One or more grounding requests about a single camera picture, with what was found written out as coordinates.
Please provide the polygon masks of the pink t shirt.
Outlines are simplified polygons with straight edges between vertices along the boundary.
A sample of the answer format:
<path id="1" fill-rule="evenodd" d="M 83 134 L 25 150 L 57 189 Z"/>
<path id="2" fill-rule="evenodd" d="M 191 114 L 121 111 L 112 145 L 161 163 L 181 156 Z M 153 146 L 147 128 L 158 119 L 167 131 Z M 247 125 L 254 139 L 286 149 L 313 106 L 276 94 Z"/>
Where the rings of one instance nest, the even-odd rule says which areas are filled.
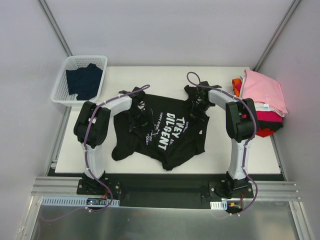
<path id="1" fill-rule="evenodd" d="M 284 115 L 288 114 L 281 85 L 276 80 L 249 69 L 244 70 L 244 75 L 243 99 L 269 104 Z"/>

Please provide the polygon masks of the magenta t shirt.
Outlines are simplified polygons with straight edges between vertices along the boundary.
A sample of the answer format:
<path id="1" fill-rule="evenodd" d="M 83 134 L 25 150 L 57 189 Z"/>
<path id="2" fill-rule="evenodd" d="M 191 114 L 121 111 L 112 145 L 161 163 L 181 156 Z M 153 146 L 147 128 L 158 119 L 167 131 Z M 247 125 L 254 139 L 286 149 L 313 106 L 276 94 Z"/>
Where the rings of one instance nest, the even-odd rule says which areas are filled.
<path id="1" fill-rule="evenodd" d="M 268 122 L 282 122 L 283 118 L 273 111 L 256 111 L 258 120 Z"/>

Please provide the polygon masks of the white plastic laundry basket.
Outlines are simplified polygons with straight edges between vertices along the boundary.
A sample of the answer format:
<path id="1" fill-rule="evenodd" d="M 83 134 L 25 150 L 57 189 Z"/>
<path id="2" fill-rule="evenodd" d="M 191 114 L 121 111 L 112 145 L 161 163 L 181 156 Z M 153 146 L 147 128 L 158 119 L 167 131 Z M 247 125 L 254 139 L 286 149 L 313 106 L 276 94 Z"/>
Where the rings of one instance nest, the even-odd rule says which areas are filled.
<path id="1" fill-rule="evenodd" d="M 69 94 L 66 70 L 75 71 L 79 68 L 87 67 L 89 64 L 95 64 L 99 69 L 102 70 L 97 94 L 95 97 L 90 99 L 91 102 L 96 103 L 101 95 L 107 70 L 107 63 L 108 58 L 104 55 L 74 55 L 67 57 L 64 60 L 56 77 L 55 84 L 51 92 L 51 101 L 65 105 L 66 107 L 81 106 L 85 101 L 77 100 L 77 94 Z"/>

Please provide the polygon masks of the red t shirt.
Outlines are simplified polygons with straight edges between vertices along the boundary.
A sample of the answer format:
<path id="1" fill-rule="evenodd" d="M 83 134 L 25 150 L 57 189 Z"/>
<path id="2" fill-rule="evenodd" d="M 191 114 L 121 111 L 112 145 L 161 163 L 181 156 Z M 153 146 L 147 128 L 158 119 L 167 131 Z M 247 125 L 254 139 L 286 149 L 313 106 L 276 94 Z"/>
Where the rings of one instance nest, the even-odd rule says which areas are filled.
<path id="1" fill-rule="evenodd" d="M 270 128 L 261 128 L 259 127 L 258 132 L 256 133 L 257 136 L 260 136 L 262 138 L 271 136 L 275 133 L 274 130 L 270 129 Z"/>

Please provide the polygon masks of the white t shirt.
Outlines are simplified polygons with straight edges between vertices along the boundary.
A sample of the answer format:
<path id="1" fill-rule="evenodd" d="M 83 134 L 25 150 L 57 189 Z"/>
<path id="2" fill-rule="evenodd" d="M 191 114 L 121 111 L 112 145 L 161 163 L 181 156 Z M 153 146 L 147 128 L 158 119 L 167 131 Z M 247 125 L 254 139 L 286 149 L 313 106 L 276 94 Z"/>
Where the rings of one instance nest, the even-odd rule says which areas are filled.
<path id="1" fill-rule="evenodd" d="M 243 98 L 243 89 L 244 89 L 244 83 L 246 81 L 246 76 L 245 75 L 241 75 L 239 77 L 241 83 L 239 87 L 236 87 L 236 89 L 239 91 L 239 96 L 240 98 Z M 273 108 L 271 107 L 269 104 L 267 103 L 263 103 L 263 102 L 256 102 L 255 103 L 255 109 L 256 111 L 260 111 L 260 112 L 274 112 L 276 113 L 277 115 L 279 115 L 280 117 L 284 118 L 285 117 L 285 114 L 282 113 L 281 111 L 279 111 L 278 109 L 276 108 Z"/>

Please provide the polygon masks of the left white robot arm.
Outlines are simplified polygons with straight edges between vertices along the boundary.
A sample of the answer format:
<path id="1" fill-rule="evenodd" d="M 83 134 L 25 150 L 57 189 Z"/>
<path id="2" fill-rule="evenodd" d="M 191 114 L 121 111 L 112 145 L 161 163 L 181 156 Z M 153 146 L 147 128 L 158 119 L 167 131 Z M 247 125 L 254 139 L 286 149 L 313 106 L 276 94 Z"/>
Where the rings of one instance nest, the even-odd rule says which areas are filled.
<path id="1" fill-rule="evenodd" d="M 109 122 L 114 116 L 129 113 L 129 129 L 148 126 L 152 115 L 144 107 L 145 90 L 149 84 L 135 87 L 132 91 L 120 91 L 115 97 L 102 103 L 86 101 L 80 110 L 73 133 L 84 153 L 84 175 L 90 179 L 88 188 L 96 195 L 103 193 L 106 182 L 106 161 L 102 157 L 102 144 L 107 138 Z"/>

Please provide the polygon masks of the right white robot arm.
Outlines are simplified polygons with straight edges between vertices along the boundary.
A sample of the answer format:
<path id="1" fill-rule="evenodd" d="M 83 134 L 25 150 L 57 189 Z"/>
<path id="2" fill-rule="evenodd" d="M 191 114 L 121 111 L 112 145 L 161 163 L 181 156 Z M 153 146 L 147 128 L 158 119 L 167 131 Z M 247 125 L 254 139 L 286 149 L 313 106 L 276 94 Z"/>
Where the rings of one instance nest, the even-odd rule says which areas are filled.
<path id="1" fill-rule="evenodd" d="M 214 192 L 222 198 L 235 198 L 249 184 L 249 152 L 259 128 L 254 101 L 233 96 L 220 89 L 219 85 L 210 86 L 206 81 L 196 87 L 186 85 L 184 90 L 192 103 L 190 117 L 196 122 L 205 121 L 210 107 L 219 106 L 225 111 L 226 132 L 231 139 L 231 159 L 224 182 L 219 183 Z"/>

